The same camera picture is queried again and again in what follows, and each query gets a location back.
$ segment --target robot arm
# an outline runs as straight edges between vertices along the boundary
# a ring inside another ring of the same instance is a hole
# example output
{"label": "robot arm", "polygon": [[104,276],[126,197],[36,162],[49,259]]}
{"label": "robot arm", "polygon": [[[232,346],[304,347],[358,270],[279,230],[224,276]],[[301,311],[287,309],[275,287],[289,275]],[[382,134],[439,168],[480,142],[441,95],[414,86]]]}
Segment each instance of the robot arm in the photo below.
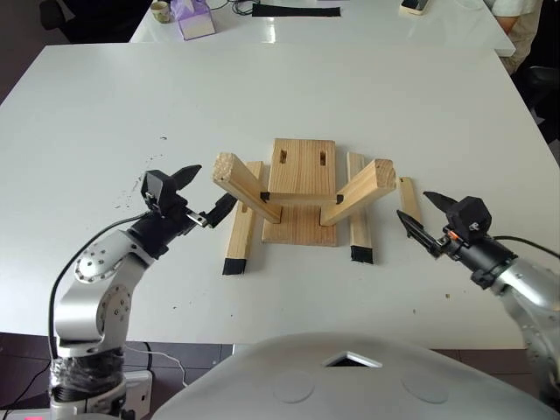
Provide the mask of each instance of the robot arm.
{"label": "robot arm", "polygon": [[397,211],[408,237],[435,258],[446,254],[465,265],[482,289],[489,288],[521,329],[527,355],[548,405],[560,404],[560,278],[518,258],[487,234],[492,217],[481,199],[460,202],[436,192],[424,195],[447,216],[444,236],[435,240],[406,213]]}
{"label": "robot arm", "polygon": [[172,176],[148,171],[142,195],[150,209],[126,232],[118,230],[87,248],[76,260],[74,282],[55,311],[58,358],[51,368],[52,419],[80,413],[122,413],[126,387],[123,345],[132,293],[144,272],[179,235],[196,226],[215,227],[233,209],[224,195],[209,213],[195,213],[176,194],[200,166]]}

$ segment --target white tabletop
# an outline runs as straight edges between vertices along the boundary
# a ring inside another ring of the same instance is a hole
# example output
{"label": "white tabletop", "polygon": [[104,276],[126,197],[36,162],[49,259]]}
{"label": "white tabletop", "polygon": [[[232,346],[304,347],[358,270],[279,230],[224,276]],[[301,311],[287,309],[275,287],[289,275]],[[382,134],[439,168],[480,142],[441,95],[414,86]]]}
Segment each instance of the white tabletop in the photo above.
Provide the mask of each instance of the white tabletop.
{"label": "white tabletop", "polygon": [[[207,0],[217,7],[225,0]],[[213,10],[218,33],[189,42],[352,43],[488,48],[509,57],[515,48],[483,0],[430,0],[422,16],[401,12],[402,0],[267,0],[293,7],[340,6],[342,17],[244,17],[231,6]],[[130,42],[184,42],[175,23],[160,24],[146,13]]]}
{"label": "white tabletop", "polygon": [[[482,197],[491,233],[560,249],[557,164],[491,51],[48,46],[0,106],[0,331],[46,333],[54,278],[94,232],[145,209],[144,171],[203,164],[183,194],[208,210],[223,194],[211,181],[217,154],[269,163],[275,137],[335,140],[339,186],[346,151],[391,158],[419,191]],[[334,330],[427,347],[520,347],[500,302],[467,269],[406,239],[399,206],[398,192],[372,206],[375,266],[350,261],[342,222],[337,248],[261,244],[257,234],[247,273],[224,277],[233,217],[196,229],[138,285],[129,337],[252,343]],[[426,199],[420,206],[440,235],[444,215]]]}

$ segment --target wooden plank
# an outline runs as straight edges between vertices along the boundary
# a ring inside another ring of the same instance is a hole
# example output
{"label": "wooden plank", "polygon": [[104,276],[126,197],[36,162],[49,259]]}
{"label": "wooden plank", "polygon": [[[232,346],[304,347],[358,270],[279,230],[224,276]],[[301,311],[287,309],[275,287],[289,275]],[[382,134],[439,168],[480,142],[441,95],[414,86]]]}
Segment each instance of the wooden plank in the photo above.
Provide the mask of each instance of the wooden plank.
{"label": "wooden plank", "polygon": [[420,207],[418,206],[412,179],[400,177],[399,180],[399,190],[401,191],[401,210],[422,223],[422,214],[420,213]]}
{"label": "wooden plank", "polygon": [[332,226],[395,188],[393,162],[375,159],[340,189],[338,194],[344,195],[342,203],[321,207],[321,225]]}
{"label": "wooden plank", "polygon": [[[359,153],[346,154],[346,174],[351,181],[366,166],[366,159]],[[371,231],[366,210],[361,209],[348,216],[350,222],[350,246],[372,249]]]}
{"label": "wooden plank", "polygon": [[261,200],[263,184],[233,153],[220,153],[213,166],[213,182],[271,223],[279,223],[282,207]]}
{"label": "wooden plank", "polygon": [[[247,167],[259,181],[262,180],[263,162],[247,162]],[[252,208],[242,202],[237,203],[234,226],[229,237],[226,258],[247,260],[251,249],[255,219],[256,214]]]}
{"label": "wooden plank", "polygon": [[[277,138],[270,166],[270,193],[334,196],[335,143]],[[320,206],[283,206],[278,224],[264,221],[264,242],[336,246],[336,227],[319,224]]]}
{"label": "wooden plank", "polygon": [[267,203],[285,206],[306,205],[322,206],[324,204],[336,204],[336,194],[298,194],[296,192],[266,192]]}

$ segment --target gray floor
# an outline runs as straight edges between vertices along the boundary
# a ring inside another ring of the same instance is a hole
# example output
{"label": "gray floor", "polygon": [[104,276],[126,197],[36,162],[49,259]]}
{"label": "gray floor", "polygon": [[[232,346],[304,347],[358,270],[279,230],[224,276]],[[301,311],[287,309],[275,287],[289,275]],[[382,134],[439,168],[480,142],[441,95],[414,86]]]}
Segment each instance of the gray floor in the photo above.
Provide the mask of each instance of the gray floor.
{"label": "gray floor", "polygon": [[[144,343],[130,342],[132,348],[145,350]],[[164,352],[181,360],[186,368],[187,383],[192,383],[231,355],[230,345],[150,343],[153,351]],[[522,350],[437,350],[462,361],[518,389],[536,396],[536,385],[529,372],[529,364]],[[49,359],[46,337],[0,333],[0,407],[12,403],[29,380],[46,366]],[[148,362],[145,354],[126,352],[125,371],[144,370]],[[152,362],[154,384],[152,412],[182,389],[182,372],[174,362],[154,356]],[[48,373],[33,384],[25,399],[25,408],[48,406],[46,390]]]}

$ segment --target tissue box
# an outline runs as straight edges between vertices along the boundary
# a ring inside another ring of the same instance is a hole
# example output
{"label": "tissue box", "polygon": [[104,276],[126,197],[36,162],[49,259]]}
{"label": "tissue box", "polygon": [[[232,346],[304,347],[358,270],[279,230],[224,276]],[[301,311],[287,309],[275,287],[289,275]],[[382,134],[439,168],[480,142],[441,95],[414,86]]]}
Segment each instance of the tissue box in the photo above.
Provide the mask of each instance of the tissue box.
{"label": "tissue box", "polygon": [[185,40],[216,33],[205,0],[171,0],[171,12]]}

